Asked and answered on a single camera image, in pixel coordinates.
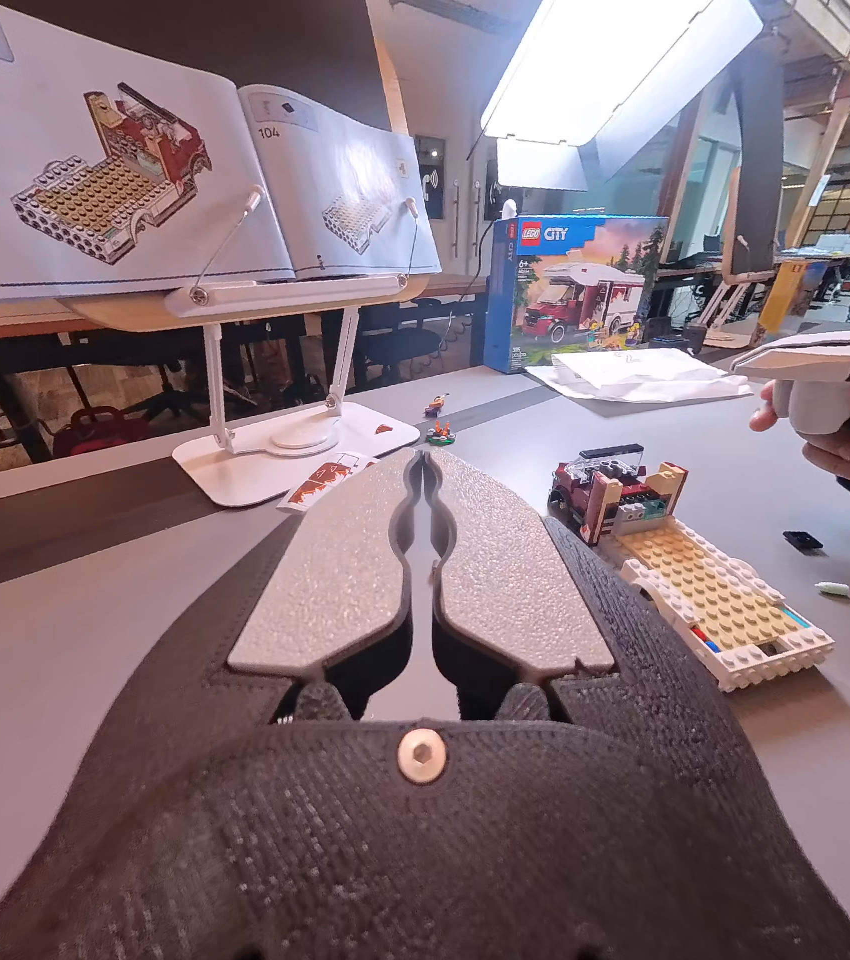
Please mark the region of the white book stand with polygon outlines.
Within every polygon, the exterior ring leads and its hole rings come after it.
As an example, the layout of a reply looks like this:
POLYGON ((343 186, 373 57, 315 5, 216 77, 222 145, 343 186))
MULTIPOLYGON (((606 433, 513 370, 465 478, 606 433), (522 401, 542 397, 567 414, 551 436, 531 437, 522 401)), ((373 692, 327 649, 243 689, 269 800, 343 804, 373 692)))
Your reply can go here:
POLYGON ((359 328, 359 311, 366 306, 392 306, 419 293, 438 272, 426 201, 419 178, 359 199, 341 188, 318 210, 323 235, 359 241, 384 252, 384 269, 347 268, 333 276, 330 258, 321 257, 318 277, 261 282, 216 278, 209 274, 229 246, 246 242, 252 230, 271 228, 278 219, 266 188, 251 184, 233 191, 212 207, 203 222, 210 239, 201 268, 185 273, 176 286, 165 281, 156 292, 138 286, 130 292, 69 296, 63 302, 90 320, 109 328, 143 332, 201 327, 210 397, 210 432, 184 442, 172 457, 216 505, 238 508, 257 505, 294 487, 326 454, 354 451, 378 457, 411 443, 411 427, 392 417, 374 420, 371 412, 345 398, 348 368, 359 328), (278 414, 246 426, 228 425, 222 361, 226 322, 273 319, 290 314, 341 310, 342 324, 333 378, 321 403, 278 414), (378 425, 390 433, 374 435, 378 425))

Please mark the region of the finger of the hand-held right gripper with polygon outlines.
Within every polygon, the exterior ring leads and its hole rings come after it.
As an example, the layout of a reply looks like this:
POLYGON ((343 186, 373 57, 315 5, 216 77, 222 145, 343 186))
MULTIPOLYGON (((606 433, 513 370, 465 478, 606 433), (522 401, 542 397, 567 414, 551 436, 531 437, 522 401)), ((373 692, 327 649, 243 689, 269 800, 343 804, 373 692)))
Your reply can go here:
POLYGON ((750 354, 768 354, 775 351, 811 351, 816 349, 850 348, 850 329, 801 333, 778 338, 757 346, 750 354))
POLYGON ((737 359, 731 371, 749 378, 844 382, 850 380, 850 344, 773 345, 737 359))

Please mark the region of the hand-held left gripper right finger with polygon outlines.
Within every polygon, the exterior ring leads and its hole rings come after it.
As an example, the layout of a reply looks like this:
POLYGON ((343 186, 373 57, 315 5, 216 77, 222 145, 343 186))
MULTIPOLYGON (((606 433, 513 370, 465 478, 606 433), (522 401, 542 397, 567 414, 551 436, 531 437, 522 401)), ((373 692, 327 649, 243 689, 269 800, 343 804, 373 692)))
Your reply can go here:
POLYGON ((449 450, 427 454, 433 600, 454 639, 526 682, 615 667, 542 516, 449 450))

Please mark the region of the white paper bag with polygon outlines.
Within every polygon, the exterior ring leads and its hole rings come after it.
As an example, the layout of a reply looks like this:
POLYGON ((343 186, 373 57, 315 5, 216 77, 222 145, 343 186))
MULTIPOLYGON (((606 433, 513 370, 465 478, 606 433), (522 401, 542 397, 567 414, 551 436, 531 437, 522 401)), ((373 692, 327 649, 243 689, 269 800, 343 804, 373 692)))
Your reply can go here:
POLYGON ((555 353, 524 373, 566 399, 662 407, 749 399, 745 376, 675 348, 555 353))

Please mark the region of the grey desk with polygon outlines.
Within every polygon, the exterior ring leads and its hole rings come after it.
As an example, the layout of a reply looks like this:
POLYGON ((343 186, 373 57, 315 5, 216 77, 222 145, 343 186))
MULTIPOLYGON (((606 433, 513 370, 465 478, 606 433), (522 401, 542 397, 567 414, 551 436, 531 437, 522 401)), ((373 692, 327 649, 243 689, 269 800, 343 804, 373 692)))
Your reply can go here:
MULTIPOLYGON (((822 667, 734 694, 791 828, 850 914, 850 496, 791 428, 752 434, 754 399, 680 406, 573 401, 484 368, 373 390, 411 422, 450 394, 455 453, 537 510, 556 464, 638 443, 689 471, 677 516, 745 559, 830 634, 822 667), (783 538, 806 531, 820 555, 783 538)), ((111 703, 153 643, 281 520, 216 510, 170 461, 177 438, 0 473, 0 898, 57 812, 111 703)))

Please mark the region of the toy set box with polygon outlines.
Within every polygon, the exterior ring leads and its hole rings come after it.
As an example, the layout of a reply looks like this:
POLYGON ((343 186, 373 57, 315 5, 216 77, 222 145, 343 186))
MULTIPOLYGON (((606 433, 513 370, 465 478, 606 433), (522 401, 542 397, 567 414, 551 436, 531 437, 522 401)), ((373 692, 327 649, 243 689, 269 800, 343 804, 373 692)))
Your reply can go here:
POLYGON ((557 354, 640 346, 669 225, 598 213, 495 222, 483 364, 511 375, 557 354))

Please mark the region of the toy brick camper van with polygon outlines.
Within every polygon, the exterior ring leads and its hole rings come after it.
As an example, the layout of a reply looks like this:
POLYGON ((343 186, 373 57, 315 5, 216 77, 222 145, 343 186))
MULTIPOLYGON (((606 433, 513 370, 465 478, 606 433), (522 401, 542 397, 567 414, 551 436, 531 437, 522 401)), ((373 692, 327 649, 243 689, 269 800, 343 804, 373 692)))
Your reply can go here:
POLYGON ((581 540, 646 596, 724 693, 821 666, 836 642, 793 609, 743 559, 674 515, 688 479, 682 466, 644 464, 625 444, 580 451, 551 474, 548 504, 581 540), (663 499, 668 514, 642 520, 663 499))

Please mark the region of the sticker sheet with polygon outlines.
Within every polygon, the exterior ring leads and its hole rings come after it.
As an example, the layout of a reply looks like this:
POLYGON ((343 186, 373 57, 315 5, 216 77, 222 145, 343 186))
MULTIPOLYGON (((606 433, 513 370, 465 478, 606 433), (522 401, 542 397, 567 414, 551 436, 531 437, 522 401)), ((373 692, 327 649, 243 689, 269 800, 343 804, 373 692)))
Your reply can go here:
POLYGON ((330 451, 320 465, 285 494, 276 509, 289 514, 304 514, 325 495, 378 462, 379 458, 363 453, 330 451))

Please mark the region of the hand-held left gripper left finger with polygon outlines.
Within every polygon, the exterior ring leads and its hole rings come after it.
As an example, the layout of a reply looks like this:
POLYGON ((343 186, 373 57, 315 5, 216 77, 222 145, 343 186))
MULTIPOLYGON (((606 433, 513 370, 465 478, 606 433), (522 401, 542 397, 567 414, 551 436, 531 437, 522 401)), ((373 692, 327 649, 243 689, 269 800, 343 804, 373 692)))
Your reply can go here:
POLYGON ((421 467, 422 450, 401 449, 311 505, 239 632, 231 669, 318 680, 405 622, 421 467))

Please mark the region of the red backpack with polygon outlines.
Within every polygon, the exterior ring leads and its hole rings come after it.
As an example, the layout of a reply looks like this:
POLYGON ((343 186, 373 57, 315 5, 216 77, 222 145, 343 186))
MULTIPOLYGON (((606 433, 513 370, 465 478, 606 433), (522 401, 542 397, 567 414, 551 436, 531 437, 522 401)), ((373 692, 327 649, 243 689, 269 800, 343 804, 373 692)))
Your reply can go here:
POLYGON ((111 406, 78 410, 52 436, 51 454, 63 459, 135 443, 150 436, 148 420, 111 406))

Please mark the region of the instruction booklet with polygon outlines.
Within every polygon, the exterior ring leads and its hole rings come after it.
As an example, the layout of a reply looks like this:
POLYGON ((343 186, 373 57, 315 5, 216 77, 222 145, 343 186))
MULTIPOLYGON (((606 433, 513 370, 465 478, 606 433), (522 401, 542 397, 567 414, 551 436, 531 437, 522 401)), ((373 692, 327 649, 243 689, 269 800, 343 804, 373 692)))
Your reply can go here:
POLYGON ((406 134, 0 6, 0 304, 396 295, 441 271, 422 180, 406 134))

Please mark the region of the long wooden table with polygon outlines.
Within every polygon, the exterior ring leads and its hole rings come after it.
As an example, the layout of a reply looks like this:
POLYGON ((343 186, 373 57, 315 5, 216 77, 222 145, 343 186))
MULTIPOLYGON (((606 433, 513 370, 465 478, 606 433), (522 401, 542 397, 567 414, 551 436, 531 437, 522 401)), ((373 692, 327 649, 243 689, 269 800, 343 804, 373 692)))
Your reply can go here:
MULTIPOLYGON (((433 274, 424 286, 419 284, 412 287, 409 282, 408 292, 414 289, 426 297, 441 296, 468 296, 466 287, 469 278, 465 275, 455 275, 447 272, 433 274)), ((22 338, 38 335, 52 335, 62 337, 66 334, 85 334, 95 330, 119 330, 121 327, 108 327, 95 323, 84 314, 72 310, 58 300, 29 299, 0 303, 0 339, 22 338)))

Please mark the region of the white studio light panel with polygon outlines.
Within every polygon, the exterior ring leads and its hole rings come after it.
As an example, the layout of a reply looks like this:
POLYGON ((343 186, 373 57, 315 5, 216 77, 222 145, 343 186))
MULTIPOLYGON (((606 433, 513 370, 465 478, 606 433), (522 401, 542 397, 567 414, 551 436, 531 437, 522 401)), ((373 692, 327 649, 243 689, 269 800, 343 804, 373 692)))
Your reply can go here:
POLYGON ((759 36, 748 1, 546 1, 480 117, 503 187, 603 184, 759 36))

